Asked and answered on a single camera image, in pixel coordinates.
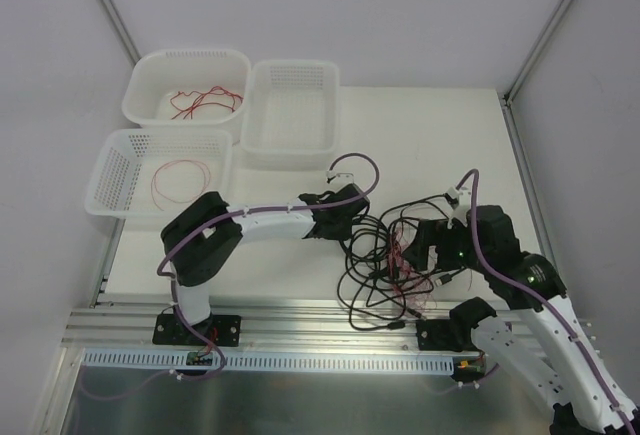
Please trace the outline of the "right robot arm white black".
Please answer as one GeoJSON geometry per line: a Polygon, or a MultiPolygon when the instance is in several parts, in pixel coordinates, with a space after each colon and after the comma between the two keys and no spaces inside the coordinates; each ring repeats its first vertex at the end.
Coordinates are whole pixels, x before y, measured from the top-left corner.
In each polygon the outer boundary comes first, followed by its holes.
{"type": "Polygon", "coordinates": [[[452,221],[419,221],[402,256],[424,268],[429,253],[438,269],[482,274],[544,354],[516,340],[480,297],[455,306],[445,319],[419,322],[421,348],[484,352],[551,416],[552,434],[638,433],[639,407],[595,353],[559,273],[545,257],[521,249],[501,207],[479,206],[452,221]]]}

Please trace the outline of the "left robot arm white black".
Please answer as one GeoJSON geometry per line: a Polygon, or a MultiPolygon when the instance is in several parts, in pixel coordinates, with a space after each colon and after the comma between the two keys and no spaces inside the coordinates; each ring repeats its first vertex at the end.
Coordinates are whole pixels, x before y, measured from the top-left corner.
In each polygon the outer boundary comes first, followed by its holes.
{"type": "Polygon", "coordinates": [[[345,241],[352,219],[369,205],[368,193],[354,183],[277,206],[233,208],[217,192],[200,196],[161,231],[164,258],[157,274],[171,280],[176,333],[189,344],[208,337],[206,284],[237,247],[270,239],[345,241]]]}

